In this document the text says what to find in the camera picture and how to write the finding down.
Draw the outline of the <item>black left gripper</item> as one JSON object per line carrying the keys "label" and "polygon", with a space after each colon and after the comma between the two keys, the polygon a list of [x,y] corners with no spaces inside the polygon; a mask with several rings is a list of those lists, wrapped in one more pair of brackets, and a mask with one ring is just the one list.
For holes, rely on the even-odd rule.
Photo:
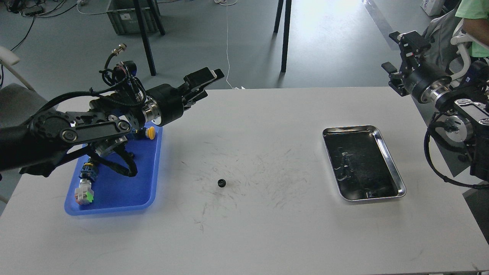
{"label": "black left gripper", "polygon": [[207,86],[224,76],[220,68],[210,70],[205,67],[185,76],[184,83],[177,88],[162,84],[148,89],[148,98],[142,108],[146,122],[152,121],[157,126],[164,126],[177,120],[184,111],[207,96]]}

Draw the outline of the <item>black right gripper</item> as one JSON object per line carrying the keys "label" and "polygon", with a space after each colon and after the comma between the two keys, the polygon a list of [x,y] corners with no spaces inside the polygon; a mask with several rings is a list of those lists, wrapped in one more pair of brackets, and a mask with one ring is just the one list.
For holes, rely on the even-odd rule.
{"label": "black right gripper", "polygon": [[430,49],[429,40],[413,30],[389,34],[398,44],[402,63],[399,71],[388,61],[381,67],[389,75],[389,86],[400,96],[411,95],[421,104],[436,103],[449,93],[451,76],[432,65],[421,65],[423,55]]}

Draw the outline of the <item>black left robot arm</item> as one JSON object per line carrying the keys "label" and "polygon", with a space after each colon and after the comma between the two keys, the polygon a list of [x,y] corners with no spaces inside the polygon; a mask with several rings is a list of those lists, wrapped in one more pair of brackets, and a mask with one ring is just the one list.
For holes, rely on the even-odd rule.
{"label": "black left robot arm", "polygon": [[161,127],[179,119],[207,96],[207,86],[225,76],[219,68],[205,67],[185,76],[179,87],[145,89],[133,61],[108,68],[125,50],[125,44],[118,45],[100,71],[106,89],[57,96],[19,123],[1,127],[1,171],[18,168],[20,174],[47,177],[88,155],[123,176],[136,176],[136,162],[125,148],[130,134],[148,122]]}

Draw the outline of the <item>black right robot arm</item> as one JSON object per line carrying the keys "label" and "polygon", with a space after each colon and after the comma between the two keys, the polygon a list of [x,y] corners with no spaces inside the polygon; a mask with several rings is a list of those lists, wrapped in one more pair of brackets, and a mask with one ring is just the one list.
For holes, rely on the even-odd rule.
{"label": "black right robot arm", "polygon": [[[457,87],[450,87],[457,76],[449,76],[424,57],[430,43],[416,31],[392,32],[389,38],[400,48],[402,64],[395,68],[382,64],[389,74],[389,86],[400,96],[411,95],[417,102],[435,106],[423,140],[426,160],[432,170],[445,182],[473,189],[488,189],[488,65],[473,62],[463,74]],[[484,184],[465,184],[441,174],[434,166],[429,152],[430,139],[459,159],[470,162],[470,174]]]}

